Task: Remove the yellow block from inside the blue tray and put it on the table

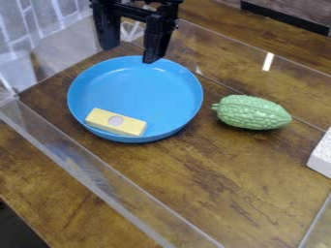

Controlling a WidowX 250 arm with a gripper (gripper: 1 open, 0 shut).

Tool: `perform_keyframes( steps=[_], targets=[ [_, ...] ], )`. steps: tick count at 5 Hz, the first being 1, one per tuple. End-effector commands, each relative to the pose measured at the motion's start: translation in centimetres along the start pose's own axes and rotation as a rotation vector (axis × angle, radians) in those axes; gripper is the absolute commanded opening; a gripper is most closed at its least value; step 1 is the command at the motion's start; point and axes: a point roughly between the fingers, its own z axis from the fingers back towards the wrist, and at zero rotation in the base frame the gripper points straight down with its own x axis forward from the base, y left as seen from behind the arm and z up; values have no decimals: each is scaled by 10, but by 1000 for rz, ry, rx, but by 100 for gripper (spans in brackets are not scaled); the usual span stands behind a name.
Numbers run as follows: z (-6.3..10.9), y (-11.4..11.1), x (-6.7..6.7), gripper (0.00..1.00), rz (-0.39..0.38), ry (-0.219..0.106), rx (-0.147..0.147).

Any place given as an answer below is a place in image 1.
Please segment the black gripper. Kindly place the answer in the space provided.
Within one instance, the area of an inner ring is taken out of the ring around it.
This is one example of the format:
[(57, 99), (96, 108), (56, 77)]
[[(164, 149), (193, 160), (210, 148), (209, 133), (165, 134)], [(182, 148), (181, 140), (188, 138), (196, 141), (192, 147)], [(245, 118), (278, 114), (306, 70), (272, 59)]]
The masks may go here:
[[(93, 21), (97, 38), (102, 50), (110, 50), (120, 44), (120, 17), (145, 22), (144, 30), (144, 58), (142, 62), (153, 63), (164, 57), (169, 45), (172, 32), (178, 27), (178, 7), (184, 0), (89, 0), (93, 9)], [(154, 11), (133, 6), (142, 1), (146, 5), (158, 3)]]

